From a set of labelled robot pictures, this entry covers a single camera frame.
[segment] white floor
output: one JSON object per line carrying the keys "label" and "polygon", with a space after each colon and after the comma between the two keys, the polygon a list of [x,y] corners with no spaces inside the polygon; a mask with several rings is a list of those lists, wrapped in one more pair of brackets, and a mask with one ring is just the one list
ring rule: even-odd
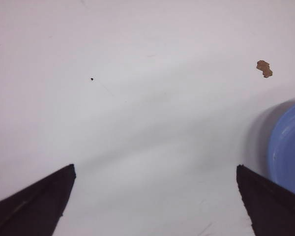
{"label": "white floor", "polygon": [[0,0],[0,199],[74,163],[55,236],[252,236],[291,99],[295,0]]}

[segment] brown crumb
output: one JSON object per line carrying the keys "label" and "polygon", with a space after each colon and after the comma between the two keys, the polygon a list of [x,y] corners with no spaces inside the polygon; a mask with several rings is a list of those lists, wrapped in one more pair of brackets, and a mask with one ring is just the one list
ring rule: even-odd
{"label": "brown crumb", "polygon": [[257,69],[263,71],[263,76],[268,78],[273,75],[272,70],[270,70],[270,64],[264,60],[260,60],[257,62]]}

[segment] white surface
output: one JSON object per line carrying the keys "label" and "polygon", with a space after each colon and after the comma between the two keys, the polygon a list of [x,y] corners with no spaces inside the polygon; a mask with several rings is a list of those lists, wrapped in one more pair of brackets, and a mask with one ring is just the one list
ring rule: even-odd
{"label": "white surface", "polygon": [[294,97],[295,0],[0,0],[0,199],[75,163],[56,236],[252,236],[236,165]]}

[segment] blue plastic container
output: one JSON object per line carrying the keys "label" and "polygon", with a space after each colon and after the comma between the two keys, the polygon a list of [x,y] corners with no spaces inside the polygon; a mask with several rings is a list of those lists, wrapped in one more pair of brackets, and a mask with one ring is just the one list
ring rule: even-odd
{"label": "blue plastic container", "polygon": [[295,105],[275,125],[267,158],[271,180],[295,193]]}

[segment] blue bowl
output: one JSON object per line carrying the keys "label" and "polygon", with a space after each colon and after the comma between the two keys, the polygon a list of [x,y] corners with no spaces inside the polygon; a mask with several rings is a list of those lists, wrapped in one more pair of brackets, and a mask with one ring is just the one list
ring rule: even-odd
{"label": "blue bowl", "polygon": [[275,125],[267,161],[270,179],[295,193],[295,105]]}

